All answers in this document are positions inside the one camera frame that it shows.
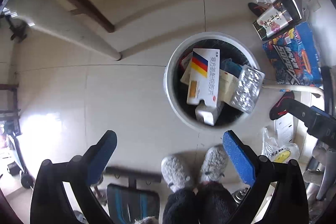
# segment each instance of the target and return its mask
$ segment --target person's leg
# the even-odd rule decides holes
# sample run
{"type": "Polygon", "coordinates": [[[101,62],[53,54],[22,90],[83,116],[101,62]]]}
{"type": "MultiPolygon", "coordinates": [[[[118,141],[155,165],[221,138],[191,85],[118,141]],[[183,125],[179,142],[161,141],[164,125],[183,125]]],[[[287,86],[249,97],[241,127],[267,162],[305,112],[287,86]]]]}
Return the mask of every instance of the person's leg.
{"type": "Polygon", "coordinates": [[[205,155],[196,195],[200,224],[224,224],[237,208],[230,192],[219,183],[227,162],[228,156],[222,146],[210,148],[205,155]]]}
{"type": "Polygon", "coordinates": [[[174,192],[168,197],[162,224],[198,224],[194,180],[188,166],[177,156],[169,156],[162,160],[161,171],[174,192]]]}

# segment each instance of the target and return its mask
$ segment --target white plastic bag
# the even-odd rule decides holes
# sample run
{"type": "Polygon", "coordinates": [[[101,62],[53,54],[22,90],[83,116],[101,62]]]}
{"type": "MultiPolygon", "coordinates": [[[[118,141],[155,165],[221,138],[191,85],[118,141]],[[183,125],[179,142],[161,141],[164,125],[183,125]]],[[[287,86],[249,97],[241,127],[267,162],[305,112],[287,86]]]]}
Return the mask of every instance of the white plastic bag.
{"type": "Polygon", "coordinates": [[[298,160],[300,150],[296,143],[282,143],[274,137],[270,137],[266,127],[262,129],[262,155],[270,161],[287,163],[289,160],[298,160]]]}

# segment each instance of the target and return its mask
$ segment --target cardboard box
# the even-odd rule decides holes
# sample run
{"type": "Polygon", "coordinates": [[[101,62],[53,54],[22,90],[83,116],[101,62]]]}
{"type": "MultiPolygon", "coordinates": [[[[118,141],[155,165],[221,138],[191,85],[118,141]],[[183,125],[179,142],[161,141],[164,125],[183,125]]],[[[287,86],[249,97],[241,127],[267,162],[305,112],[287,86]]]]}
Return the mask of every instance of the cardboard box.
{"type": "Polygon", "coordinates": [[[189,85],[190,81],[190,73],[191,73],[191,60],[189,61],[189,64],[187,65],[184,74],[182,78],[180,79],[181,83],[189,85]]]}
{"type": "Polygon", "coordinates": [[[183,71],[187,69],[192,57],[193,57],[193,53],[191,52],[180,60],[180,67],[183,71]]]}
{"type": "Polygon", "coordinates": [[[196,120],[214,126],[224,107],[224,104],[224,102],[218,101],[217,107],[209,107],[201,102],[195,109],[196,120]]]}
{"type": "Polygon", "coordinates": [[[195,48],[191,60],[191,72],[187,104],[217,107],[220,51],[212,48],[195,48]]]}
{"type": "Polygon", "coordinates": [[[303,22],[263,45],[279,84],[321,86],[312,31],[303,22]]]}
{"type": "Polygon", "coordinates": [[[238,86],[238,78],[234,75],[219,70],[219,92],[218,99],[220,101],[230,104],[233,93],[235,92],[238,86]]]}

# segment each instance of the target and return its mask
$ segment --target trash can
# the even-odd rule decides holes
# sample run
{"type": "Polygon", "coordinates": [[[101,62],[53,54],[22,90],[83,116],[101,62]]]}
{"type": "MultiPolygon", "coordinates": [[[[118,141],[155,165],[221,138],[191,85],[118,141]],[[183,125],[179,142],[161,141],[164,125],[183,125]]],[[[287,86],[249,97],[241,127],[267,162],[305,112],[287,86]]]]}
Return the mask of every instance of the trash can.
{"type": "Polygon", "coordinates": [[[196,131],[225,132],[245,119],[248,114],[225,104],[214,126],[210,126],[196,120],[195,108],[197,106],[186,103],[188,86],[181,83],[183,71],[179,67],[179,61],[193,48],[216,48],[220,50],[220,60],[232,58],[232,61],[240,65],[249,65],[260,69],[259,65],[248,48],[235,39],[220,32],[203,32],[193,35],[183,41],[174,51],[164,74],[164,90],[169,103],[176,115],[189,127],[196,131]]]}

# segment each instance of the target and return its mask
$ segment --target gray fuzzy slipper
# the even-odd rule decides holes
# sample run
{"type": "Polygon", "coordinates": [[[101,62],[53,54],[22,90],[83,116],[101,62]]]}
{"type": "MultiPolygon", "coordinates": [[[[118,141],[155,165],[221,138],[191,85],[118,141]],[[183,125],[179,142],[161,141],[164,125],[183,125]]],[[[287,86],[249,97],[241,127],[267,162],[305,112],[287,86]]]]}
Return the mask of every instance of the gray fuzzy slipper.
{"type": "Polygon", "coordinates": [[[194,180],[188,166],[175,155],[162,160],[161,172],[168,187],[174,193],[179,189],[194,187],[194,180]]]}
{"type": "Polygon", "coordinates": [[[199,173],[199,182],[219,181],[224,177],[228,155],[222,145],[211,147],[205,154],[205,159],[199,173]]]}

